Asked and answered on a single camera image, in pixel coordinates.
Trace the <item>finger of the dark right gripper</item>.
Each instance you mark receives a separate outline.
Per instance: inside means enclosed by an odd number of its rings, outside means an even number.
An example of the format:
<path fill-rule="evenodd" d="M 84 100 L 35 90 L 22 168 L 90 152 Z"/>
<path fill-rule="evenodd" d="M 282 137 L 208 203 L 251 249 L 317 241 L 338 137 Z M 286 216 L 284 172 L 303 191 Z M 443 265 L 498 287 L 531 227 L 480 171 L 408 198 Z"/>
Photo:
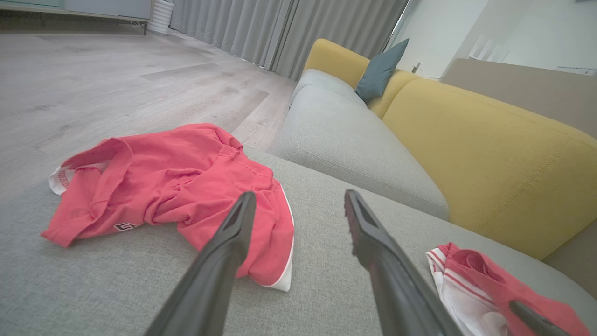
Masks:
<path fill-rule="evenodd" d="M 510 301 L 509 308 L 536 336 L 570 336 L 565 330 L 520 301 Z"/>

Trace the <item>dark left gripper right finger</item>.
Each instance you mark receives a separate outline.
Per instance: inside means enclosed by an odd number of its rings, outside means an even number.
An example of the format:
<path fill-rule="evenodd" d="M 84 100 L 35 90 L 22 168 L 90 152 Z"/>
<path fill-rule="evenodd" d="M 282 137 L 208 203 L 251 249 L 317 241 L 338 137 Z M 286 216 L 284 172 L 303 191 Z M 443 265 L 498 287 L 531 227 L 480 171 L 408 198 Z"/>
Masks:
<path fill-rule="evenodd" d="M 461 330 L 358 191 L 345 192 L 353 254 L 369 273 L 384 336 L 460 336 Z"/>

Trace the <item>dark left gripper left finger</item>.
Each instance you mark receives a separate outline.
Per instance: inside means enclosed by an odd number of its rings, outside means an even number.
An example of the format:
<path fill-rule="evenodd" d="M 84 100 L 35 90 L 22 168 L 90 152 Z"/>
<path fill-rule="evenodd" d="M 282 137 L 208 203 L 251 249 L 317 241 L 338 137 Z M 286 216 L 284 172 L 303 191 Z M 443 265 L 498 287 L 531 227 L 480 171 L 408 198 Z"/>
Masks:
<path fill-rule="evenodd" d="M 221 336 L 233 283 L 251 242 L 256 198 L 239 196 L 146 331 L 147 336 Z"/>

